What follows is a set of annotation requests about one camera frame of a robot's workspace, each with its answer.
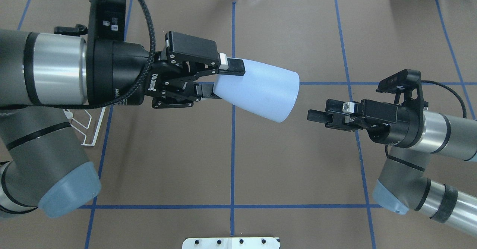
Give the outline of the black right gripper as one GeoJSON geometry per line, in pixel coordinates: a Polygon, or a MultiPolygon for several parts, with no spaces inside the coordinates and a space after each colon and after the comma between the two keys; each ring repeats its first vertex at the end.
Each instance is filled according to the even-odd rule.
{"type": "Polygon", "coordinates": [[[407,106],[368,99],[358,102],[329,98],[324,111],[308,110],[307,120],[346,132],[366,130],[373,142],[400,148],[416,144],[424,128],[422,113],[407,106]]]}

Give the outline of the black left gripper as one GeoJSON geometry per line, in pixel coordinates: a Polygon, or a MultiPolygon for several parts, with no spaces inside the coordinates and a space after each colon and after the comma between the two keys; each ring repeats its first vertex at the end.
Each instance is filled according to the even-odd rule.
{"type": "Polygon", "coordinates": [[[203,98],[222,99],[214,92],[215,83],[189,79],[189,66],[202,64],[213,75],[246,73],[244,60],[219,53],[213,40],[169,31],[164,52],[166,59],[155,52],[150,69],[142,77],[150,55],[143,46],[96,40],[87,55],[88,104],[141,105],[149,96],[153,108],[188,108],[203,98]]]}

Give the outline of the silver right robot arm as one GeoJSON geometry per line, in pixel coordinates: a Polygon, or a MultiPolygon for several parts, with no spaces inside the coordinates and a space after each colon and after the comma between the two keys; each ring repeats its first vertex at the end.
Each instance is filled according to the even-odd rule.
{"type": "Polygon", "coordinates": [[[332,99],[325,111],[308,110],[307,119],[330,129],[366,130],[373,142],[386,145],[372,193],[378,205],[399,215],[414,210],[476,236],[476,197],[424,176],[434,155],[476,161],[475,120],[378,101],[332,99]]]}

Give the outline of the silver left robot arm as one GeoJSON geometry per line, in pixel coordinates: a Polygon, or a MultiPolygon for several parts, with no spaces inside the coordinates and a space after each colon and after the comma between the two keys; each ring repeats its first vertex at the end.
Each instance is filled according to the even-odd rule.
{"type": "Polygon", "coordinates": [[[36,209],[60,217],[101,191],[93,162],[64,113],[114,104],[191,107],[211,98],[200,77],[243,76],[241,59],[214,41],[168,32],[163,51],[148,52],[116,33],[88,40],[66,34],[1,30],[1,140],[11,160],[1,164],[1,219],[36,209]]]}

